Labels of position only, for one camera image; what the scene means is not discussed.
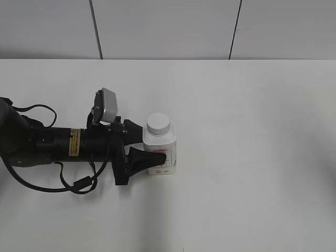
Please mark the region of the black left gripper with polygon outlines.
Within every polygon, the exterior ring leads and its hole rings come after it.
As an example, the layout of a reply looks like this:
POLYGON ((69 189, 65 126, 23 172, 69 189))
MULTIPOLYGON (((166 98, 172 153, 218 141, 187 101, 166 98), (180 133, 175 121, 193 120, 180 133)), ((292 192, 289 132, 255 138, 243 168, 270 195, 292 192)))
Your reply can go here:
POLYGON ((129 177, 166 162, 164 153, 147 152, 130 147, 126 165, 124 145, 143 142, 143 128, 129 119, 124 119, 122 124, 121 117, 116 116, 114 122, 108 125, 107 134, 109 156, 117 186, 128 185, 129 177))

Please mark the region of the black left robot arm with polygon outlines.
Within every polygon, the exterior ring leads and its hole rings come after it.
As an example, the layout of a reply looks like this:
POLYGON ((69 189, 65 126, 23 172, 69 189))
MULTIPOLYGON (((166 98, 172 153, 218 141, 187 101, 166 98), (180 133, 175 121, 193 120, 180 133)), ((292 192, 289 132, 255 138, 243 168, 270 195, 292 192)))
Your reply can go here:
POLYGON ((114 123, 94 125, 88 115, 85 129, 46 127, 13 107, 7 98, 1 98, 1 158, 10 174, 21 184, 37 191, 79 191, 95 183, 107 163, 112 164, 116 185, 127 185, 129 178, 148 168, 162 165, 164 153, 146 152, 131 145, 141 143, 142 127, 130 120, 117 117, 114 123), (63 188, 42 188, 24 181, 15 167, 32 167, 64 162, 88 162, 102 167, 92 177, 86 176, 63 188))

